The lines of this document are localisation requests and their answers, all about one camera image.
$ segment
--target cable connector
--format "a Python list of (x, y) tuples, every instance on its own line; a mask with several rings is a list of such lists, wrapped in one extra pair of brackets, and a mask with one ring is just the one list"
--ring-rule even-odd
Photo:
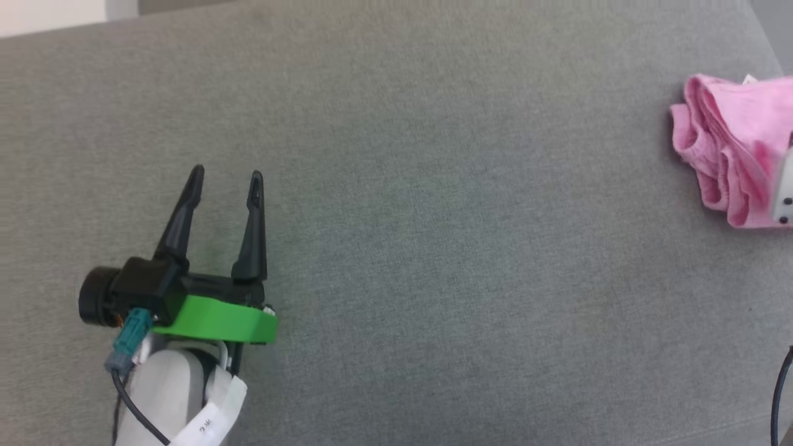
[(134, 366), (132, 357), (152, 324), (151, 313), (148, 310), (133, 308), (124, 321), (124, 328), (113, 342), (113, 352), (105, 360), (105, 370), (111, 373), (113, 370), (118, 371), (118, 375), (122, 378), (129, 375)]

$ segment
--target pink cloth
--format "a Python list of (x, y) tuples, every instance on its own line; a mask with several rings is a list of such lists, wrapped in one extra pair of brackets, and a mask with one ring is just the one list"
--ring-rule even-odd
[(770, 206), (793, 132), (793, 77), (740, 85), (696, 75), (684, 94), (672, 106), (672, 145), (696, 170), (705, 206), (736, 228), (793, 228)]

